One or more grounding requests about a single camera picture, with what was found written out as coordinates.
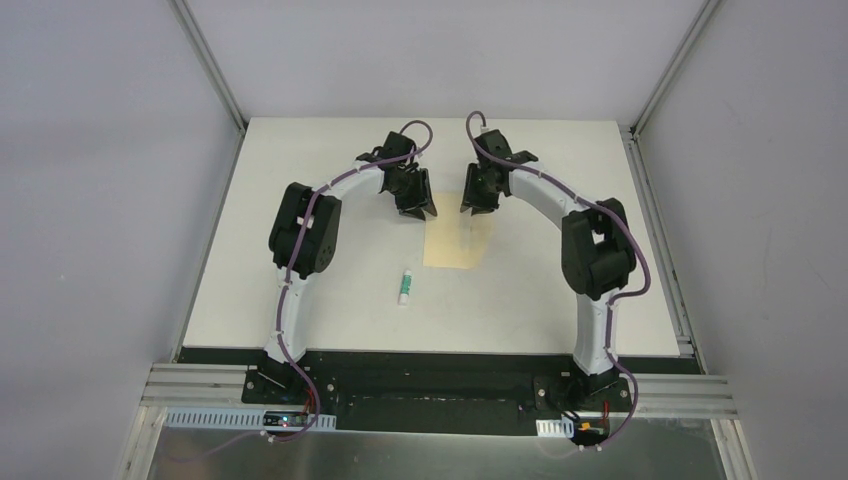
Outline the green white glue stick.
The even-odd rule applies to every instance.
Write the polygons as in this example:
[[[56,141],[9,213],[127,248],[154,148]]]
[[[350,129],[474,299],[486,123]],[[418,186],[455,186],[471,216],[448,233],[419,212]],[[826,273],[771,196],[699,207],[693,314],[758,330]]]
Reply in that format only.
[[[405,269],[401,276],[398,292],[397,302],[399,306],[407,306],[409,304],[412,279],[413,272],[410,269]]]

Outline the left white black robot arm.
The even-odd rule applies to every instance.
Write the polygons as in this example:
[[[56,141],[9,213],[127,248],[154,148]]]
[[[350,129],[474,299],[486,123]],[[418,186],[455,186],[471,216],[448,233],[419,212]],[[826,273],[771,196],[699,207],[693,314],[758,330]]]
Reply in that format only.
[[[433,133],[418,145],[404,132],[389,132],[381,145],[357,156],[331,180],[315,187],[293,182],[284,192],[268,240],[279,294],[264,347],[266,358],[259,366],[268,378],[267,391],[281,404],[297,402],[305,387],[312,387],[297,364],[306,350],[298,339],[297,324],[308,315],[317,276],[336,253],[344,198],[387,192],[402,216],[425,220],[437,215],[429,172],[417,161],[430,146]]]

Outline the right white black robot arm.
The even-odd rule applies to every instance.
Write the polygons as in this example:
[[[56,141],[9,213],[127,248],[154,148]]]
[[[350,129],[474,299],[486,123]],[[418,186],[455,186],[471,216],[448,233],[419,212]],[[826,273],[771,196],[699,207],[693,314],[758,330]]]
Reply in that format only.
[[[613,347],[615,300],[642,256],[615,198],[600,202],[580,196],[546,172],[529,151],[515,152],[497,129],[469,138],[477,160],[467,168],[461,211],[489,214],[501,197],[514,196],[560,231],[560,263],[577,296],[577,339],[567,393],[583,410],[607,397],[619,377]]]

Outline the cream paper envelope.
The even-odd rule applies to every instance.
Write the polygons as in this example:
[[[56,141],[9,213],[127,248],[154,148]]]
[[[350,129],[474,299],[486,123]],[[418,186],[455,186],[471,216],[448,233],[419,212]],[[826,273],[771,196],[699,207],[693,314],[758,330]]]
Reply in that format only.
[[[425,222],[425,267],[468,270],[482,261],[494,231],[494,218],[461,212],[461,199],[458,192],[433,194],[437,215]]]

